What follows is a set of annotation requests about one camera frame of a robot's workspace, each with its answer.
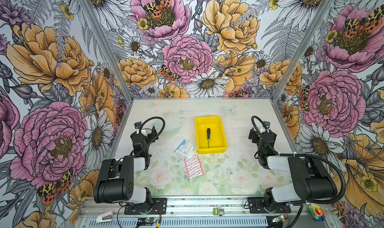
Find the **black yellow handled screwdriver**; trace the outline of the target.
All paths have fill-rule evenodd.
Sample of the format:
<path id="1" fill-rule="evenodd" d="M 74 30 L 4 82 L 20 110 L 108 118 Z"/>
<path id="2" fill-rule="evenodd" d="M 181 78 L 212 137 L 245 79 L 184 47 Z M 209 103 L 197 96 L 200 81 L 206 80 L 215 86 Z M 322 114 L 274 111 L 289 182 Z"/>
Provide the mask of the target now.
<path id="1" fill-rule="evenodd" d="M 208 148 L 210 147 L 210 140 L 211 140 L 211 129 L 207 129 L 207 141 L 208 141 Z"/>

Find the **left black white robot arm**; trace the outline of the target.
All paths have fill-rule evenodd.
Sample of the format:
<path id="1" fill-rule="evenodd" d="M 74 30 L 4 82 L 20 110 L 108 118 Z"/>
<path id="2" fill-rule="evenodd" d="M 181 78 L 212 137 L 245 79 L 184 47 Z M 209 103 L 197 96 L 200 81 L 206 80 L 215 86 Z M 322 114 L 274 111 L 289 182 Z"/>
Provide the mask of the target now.
<path id="1" fill-rule="evenodd" d="M 93 191 L 96 203 L 120 205 L 127 204 L 138 211 L 152 208 L 152 195 L 149 189 L 134 185 L 135 173 L 147 170 L 151 155 L 149 145 L 157 140 L 155 127 L 140 129 L 136 123 L 136 131 L 131 134 L 133 153 L 119 160 L 106 159 L 102 162 L 96 186 Z"/>

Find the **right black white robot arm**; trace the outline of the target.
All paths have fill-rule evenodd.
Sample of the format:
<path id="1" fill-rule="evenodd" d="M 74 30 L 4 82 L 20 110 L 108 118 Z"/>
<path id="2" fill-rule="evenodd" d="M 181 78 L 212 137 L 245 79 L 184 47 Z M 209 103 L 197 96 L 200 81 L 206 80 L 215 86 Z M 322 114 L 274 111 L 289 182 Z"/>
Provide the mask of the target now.
<path id="1" fill-rule="evenodd" d="M 261 209 L 266 213 L 280 212 L 290 204 L 332 204 L 340 200 L 345 193 L 345 186 L 337 188 L 324 166 L 324 158 L 309 154 L 278 153 L 274 150 L 276 138 L 272 131 L 261 131 L 256 126 L 249 133 L 249 139 L 257 145 L 255 159 L 260 166 L 289 173 L 292 181 L 281 187 L 266 188 L 262 199 L 250 198 L 248 201 L 252 213 Z"/>

